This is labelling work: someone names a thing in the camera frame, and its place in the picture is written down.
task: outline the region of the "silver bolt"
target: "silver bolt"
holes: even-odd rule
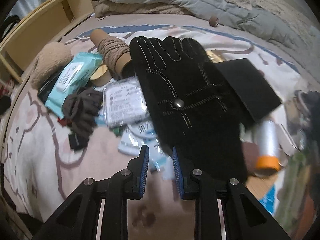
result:
[[[194,170],[192,171],[192,173],[193,173],[194,175],[196,175],[196,176],[199,176],[199,175],[202,174],[202,171],[199,170],[199,169],[194,169]]]
[[[178,108],[183,108],[184,106],[184,102],[180,98],[175,99],[173,103]]]
[[[131,173],[131,171],[128,170],[128,169],[124,169],[124,170],[121,171],[121,174],[122,174],[123,176],[128,176],[130,173]]]
[[[232,185],[238,185],[239,184],[239,180],[237,179],[230,179],[229,182],[232,184]]]
[[[83,182],[85,185],[89,186],[93,183],[93,179],[92,178],[87,178],[84,180]]]

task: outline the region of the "plush toy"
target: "plush toy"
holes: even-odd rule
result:
[[[66,66],[72,60],[71,50],[63,43],[48,43],[36,56],[31,76],[31,87],[39,89],[43,82],[59,67]]]

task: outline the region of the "blue trim on sheet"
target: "blue trim on sheet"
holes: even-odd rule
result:
[[[159,28],[163,28],[163,27],[170,27],[173,25],[168,25],[168,24],[159,24],[159,25],[136,25],[136,26],[120,26],[120,27],[113,27],[113,26],[106,26],[106,27],[102,27],[100,29],[102,29],[103,31],[105,31],[106,33],[130,33],[130,32],[141,32],[141,31],[152,31],[155,29],[159,29]],[[232,34],[228,34],[228,33],[223,33],[223,32],[218,32],[218,31],[213,31],[213,30],[209,30],[206,28],[202,28],[202,27],[198,27],[198,26],[194,26],[194,25],[185,25],[185,26],[181,26],[181,27],[188,27],[188,28],[194,28],[194,29],[199,29],[199,30],[203,30],[209,33],[214,33],[214,34],[218,34],[221,36],[225,36],[228,38],[232,38],[234,40],[238,40],[238,41],[246,41],[252,45],[257,46],[258,48],[264,50],[265,52],[271,54],[272,56],[279,58],[280,60],[282,60],[284,63],[286,63],[289,67],[291,67],[295,72],[299,73],[298,69],[296,68],[296,66],[286,60],[284,60],[283,58],[279,57],[278,55],[276,55],[274,52],[272,52],[269,49],[266,49],[265,47],[262,47],[258,44],[256,44],[255,42],[250,41],[249,39],[240,37],[240,36],[235,36]],[[87,32],[81,33],[79,34],[76,38],[80,38],[83,36],[89,36],[90,33],[95,30],[89,30]]]

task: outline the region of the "black glove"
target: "black glove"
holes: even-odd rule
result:
[[[137,37],[130,54],[161,142],[214,178],[244,182],[239,99],[202,46],[190,38]]]
[[[72,130],[82,138],[89,140],[96,126],[95,116],[98,115],[102,102],[102,92],[88,88],[80,94],[68,95],[62,105],[65,118],[72,120]]]

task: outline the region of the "teal wipes package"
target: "teal wipes package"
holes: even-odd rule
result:
[[[51,109],[60,119],[64,117],[62,104],[66,97],[84,87],[92,74],[102,63],[100,54],[79,52],[64,68],[54,85],[45,106]]]

